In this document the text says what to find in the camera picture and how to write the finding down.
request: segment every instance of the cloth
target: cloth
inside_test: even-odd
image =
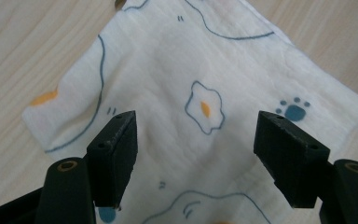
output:
[[[335,153],[358,124],[358,95],[245,1],[128,0],[23,119],[59,160],[84,156],[130,110],[137,162],[122,210],[100,208],[102,221],[279,223],[291,208],[253,153],[258,111]]]

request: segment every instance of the fabric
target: fabric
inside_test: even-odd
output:
[[[291,208],[253,153],[258,111],[335,153],[358,124],[358,95],[245,1],[128,0],[23,119],[59,160],[83,157],[130,110],[137,162],[122,210],[98,209],[102,221],[279,223]]]

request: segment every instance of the orange patch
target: orange patch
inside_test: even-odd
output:
[[[58,95],[58,90],[46,92],[43,95],[36,97],[32,102],[31,105],[42,105],[47,101],[54,100]]]
[[[203,101],[201,101],[201,109],[205,117],[209,118],[211,116],[211,108]]]

